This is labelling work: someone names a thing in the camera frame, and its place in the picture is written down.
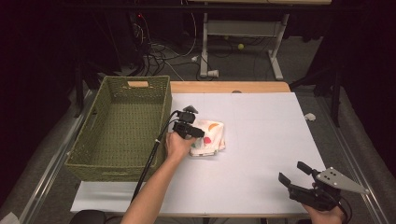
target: white tabletop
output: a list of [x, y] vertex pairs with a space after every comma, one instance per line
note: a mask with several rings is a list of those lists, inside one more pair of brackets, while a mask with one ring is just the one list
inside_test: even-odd
[[[311, 188], [297, 169], [303, 161], [325, 170], [297, 98], [285, 93], [174, 93], [172, 111], [193, 105], [197, 119], [221, 121], [226, 149], [212, 157], [188, 157], [177, 169], [160, 216], [293, 217], [305, 214], [277, 180]], [[72, 212], [123, 213], [135, 183], [81, 182]]]

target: green wicker basket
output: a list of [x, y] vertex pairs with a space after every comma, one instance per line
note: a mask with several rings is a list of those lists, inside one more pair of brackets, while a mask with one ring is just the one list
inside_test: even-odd
[[[105, 77], [65, 166], [83, 181], [137, 181], [171, 105], [169, 77]], [[147, 177], [165, 159], [164, 138]]]

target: white cloth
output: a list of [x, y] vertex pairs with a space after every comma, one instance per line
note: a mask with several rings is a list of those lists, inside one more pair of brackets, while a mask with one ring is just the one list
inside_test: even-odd
[[198, 138], [191, 145], [192, 156], [213, 156], [225, 148], [224, 124], [222, 122], [197, 119], [192, 126], [205, 132], [204, 137]]

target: metal stand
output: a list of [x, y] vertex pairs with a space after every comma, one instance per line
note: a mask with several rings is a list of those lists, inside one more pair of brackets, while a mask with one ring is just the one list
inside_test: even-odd
[[276, 80], [283, 80], [276, 55], [282, 42], [283, 34], [285, 34], [288, 19], [289, 14], [285, 14], [282, 21], [209, 21], [207, 19], [207, 13], [205, 13], [200, 77], [208, 77], [208, 35], [276, 36], [276, 45], [274, 49], [268, 50], [268, 57], [271, 61]]

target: white desk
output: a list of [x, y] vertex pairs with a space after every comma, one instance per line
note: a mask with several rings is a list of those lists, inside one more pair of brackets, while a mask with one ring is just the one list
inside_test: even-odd
[[[278, 5], [329, 5], [332, 0], [190, 0], [192, 2], [239, 3], [239, 4], [278, 4]], [[288, 24], [289, 14], [284, 14], [281, 21], [215, 21], [204, 14], [203, 46], [201, 54], [200, 77], [208, 77], [207, 37], [209, 35], [233, 36], [270, 36], [276, 37], [274, 49], [268, 50], [268, 57], [276, 80], [283, 80], [282, 71], [276, 55]]]
[[[224, 122], [226, 149], [180, 164], [160, 216], [306, 215], [277, 180], [282, 172], [293, 184], [310, 188], [312, 177], [297, 169], [297, 161], [325, 169], [294, 93], [173, 93], [172, 111], [187, 105], [199, 111], [198, 119]], [[71, 211], [123, 213], [134, 186], [82, 182]]]

